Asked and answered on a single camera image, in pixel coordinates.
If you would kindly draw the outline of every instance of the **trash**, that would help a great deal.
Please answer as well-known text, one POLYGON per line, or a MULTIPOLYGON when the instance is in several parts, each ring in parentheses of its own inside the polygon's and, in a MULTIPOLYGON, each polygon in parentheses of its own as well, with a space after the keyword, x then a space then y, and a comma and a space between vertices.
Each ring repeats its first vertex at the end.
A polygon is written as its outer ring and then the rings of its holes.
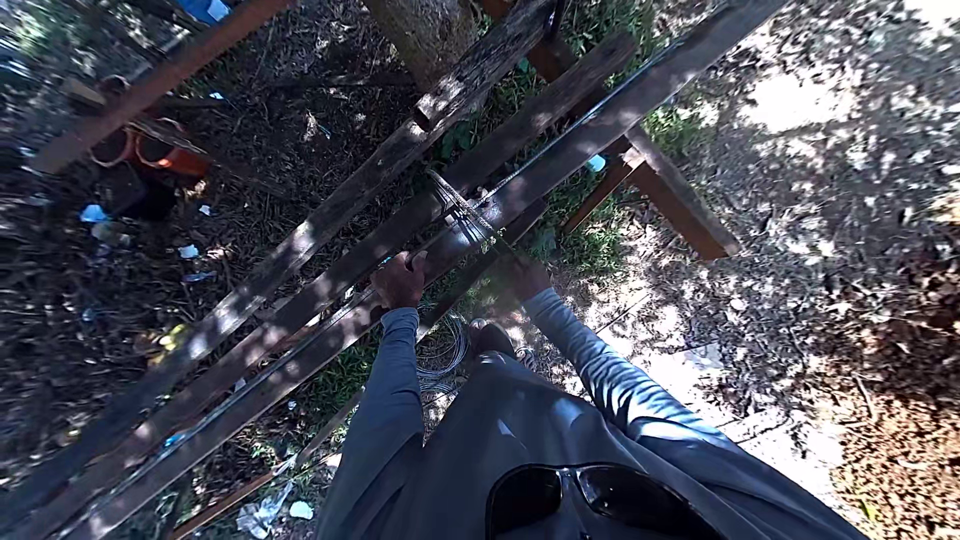
POLYGON ((604 160, 603 156, 600 156, 599 154, 587 161, 587 169, 595 173, 602 171, 605 166, 607 166, 607 160, 604 160))
POLYGON ((200 255, 200 250, 193 244, 177 248, 177 251, 180 252, 180 258, 195 258, 200 255))
POLYGON ((129 246, 131 237, 123 231, 122 223, 101 221, 90 229, 90 235, 108 246, 129 246))
POLYGON ((180 281, 184 283, 195 283, 195 282, 202 282, 207 278, 215 278, 216 276, 217 276, 217 271, 211 270, 210 272, 199 272, 197 274, 187 274, 186 276, 183 276, 182 278, 180 278, 180 281))
POLYGON ((167 440, 163 441, 163 448, 167 448, 172 444, 177 444, 177 441, 181 440, 186 435, 184 433, 174 433, 167 437, 167 440))
POLYGON ((230 13, 221 0, 177 0, 184 11, 206 24, 215 24, 230 13))
POLYGON ((102 223, 109 219, 100 205, 86 205, 84 211, 80 212, 80 220, 84 223, 102 223))
POLYGON ((297 501, 290 505, 290 517, 312 520, 313 508, 304 501, 297 501))
POLYGON ((272 497, 267 497, 260 504, 244 504, 237 516, 237 529, 249 532, 254 538, 263 540, 270 535, 270 525, 280 513, 283 501, 294 488, 292 480, 288 480, 283 489, 272 497))
POLYGON ((166 335, 161 337, 157 343, 159 343, 160 347, 163 347, 167 351, 173 351, 177 348, 177 344, 183 340, 183 336, 181 334, 186 329, 187 326, 184 324, 176 325, 172 330, 168 331, 166 335))

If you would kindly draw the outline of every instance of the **dirt ground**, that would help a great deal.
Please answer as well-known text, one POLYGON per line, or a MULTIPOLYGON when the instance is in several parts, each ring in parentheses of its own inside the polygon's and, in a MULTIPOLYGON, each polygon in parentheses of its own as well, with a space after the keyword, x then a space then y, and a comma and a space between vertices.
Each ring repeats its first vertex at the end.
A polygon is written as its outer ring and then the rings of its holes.
MULTIPOLYGON (((655 29, 676 37, 708 8, 659 0, 655 29)), ((698 126, 675 159, 743 252, 697 261, 642 196, 626 192, 604 214, 612 220, 585 224, 596 236, 617 227, 610 273, 586 274, 550 254, 559 290, 588 326, 877 539, 960 536, 958 21, 953 6, 933 0, 790 3, 674 104, 698 126)), ((103 76, 116 66, 93 67, 103 76)), ((96 168, 77 165, 56 182, 4 179, 3 489, 74 440, 111 394, 149 369, 157 338, 202 317, 359 165, 416 99, 403 73, 357 2, 311 0, 280 15, 180 89, 220 92, 227 104, 178 120, 235 172, 285 197, 217 169, 184 190, 165 224, 126 222, 130 248, 103 253, 76 219, 102 195, 96 168), (324 84, 340 74, 387 84, 324 84), (210 216, 199 212, 204 204, 210 216), (176 248, 191 243, 203 256, 178 258, 176 248), (217 275, 180 282, 200 271, 217 275)), ((7 137, 45 137, 18 133, 21 116, 3 125, 7 137)), ((412 192, 396 183, 276 297, 412 192)), ((492 314, 463 308, 468 319, 492 314)), ((535 371, 583 393, 521 316, 495 314, 536 350, 535 371)), ((355 349, 292 394, 293 406, 281 404, 198 467, 191 504, 222 498, 302 445, 352 393, 344 381, 362 382, 373 348, 355 349), (304 405, 315 402, 327 405, 304 405)), ((448 403, 428 407, 428 420, 448 403)), ((342 437, 324 451, 336 452, 342 437)), ((295 478, 288 503, 318 506, 334 470, 295 478)), ((170 500, 133 528, 153 530, 170 500)), ((233 519, 204 536, 235 535, 233 519)), ((301 537, 308 524, 287 519, 276 534, 301 537)))

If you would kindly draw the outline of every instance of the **black sunglasses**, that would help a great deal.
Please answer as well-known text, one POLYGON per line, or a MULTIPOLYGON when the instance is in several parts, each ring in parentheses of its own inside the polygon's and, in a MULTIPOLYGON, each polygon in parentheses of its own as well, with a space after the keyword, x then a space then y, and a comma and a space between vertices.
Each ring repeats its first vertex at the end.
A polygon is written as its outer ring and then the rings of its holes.
POLYGON ((564 497, 563 477, 573 480, 593 512, 628 527, 676 538, 724 538, 669 486, 615 463, 571 467, 530 464, 508 471, 487 497, 487 538, 554 514, 564 497))

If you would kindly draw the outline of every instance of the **twig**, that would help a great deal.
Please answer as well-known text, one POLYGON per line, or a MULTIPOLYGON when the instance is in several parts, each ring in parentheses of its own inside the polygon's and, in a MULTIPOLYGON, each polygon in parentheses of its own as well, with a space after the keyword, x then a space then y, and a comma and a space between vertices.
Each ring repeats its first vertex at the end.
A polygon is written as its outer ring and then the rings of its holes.
POLYGON ((270 32, 267 34, 267 44, 263 46, 263 54, 260 55, 260 61, 256 63, 256 70, 250 77, 250 84, 256 81, 256 76, 260 74, 260 68, 263 67, 263 61, 267 58, 267 52, 270 51, 270 42, 274 40, 274 25, 270 25, 270 32))
POLYGON ((863 396, 863 401, 867 404, 867 414, 870 415, 870 421, 876 421, 876 410, 874 410, 874 401, 870 397, 870 392, 867 390, 867 386, 863 383, 863 378, 859 374, 853 374, 853 381, 856 382, 856 387, 860 390, 860 394, 863 396))
POLYGON ((637 300, 636 302, 630 304, 630 307, 627 307, 627 308, 624 309, 623 311, 620 311, 620 314, 619 314, 619 315, 613 317, 613 319, 612 319, 609 323, 607 323, 606 325, 600 327, 600 329, 594 331, 593 333, 600 333, 601 331, 606 330, 607 328, 610 327, 611 324, 619 321, 621 318, 623 318, 624 315, 626 315, 627 313, 629 313, 634 307, 636 307, 639 303, 641 303, 641 302, 643 302, 644 300, 646 300, 649 296, 650 296, 649 294, 646 294, 646 295, 643 296, 643 298, 641 298, 641 299, 637 300))

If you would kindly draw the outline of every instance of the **wire coil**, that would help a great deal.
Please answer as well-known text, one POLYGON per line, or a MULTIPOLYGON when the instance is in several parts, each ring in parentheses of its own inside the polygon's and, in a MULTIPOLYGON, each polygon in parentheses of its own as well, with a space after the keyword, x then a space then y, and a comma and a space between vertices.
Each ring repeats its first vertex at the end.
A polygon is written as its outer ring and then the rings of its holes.
MULTIPOLYGON (((420 309, 430 309, 433 307, 430 303, 420 303, 420 309)), ((454 310, 449 310, 444 318, 440 320, 439 325, 443 325, 450 335, 450 345, 438 353, 426 355, 417 355, 417 376, 423 380, 436 380, 453 371, 460 362, 467 356, 469 349, 469 335, 467 329, 467 320, 463 315, 454 310), (444 358, 443 366, 440 369, 428 369, 422 367, 425 361, 440 363, 439 359, 444 358)))

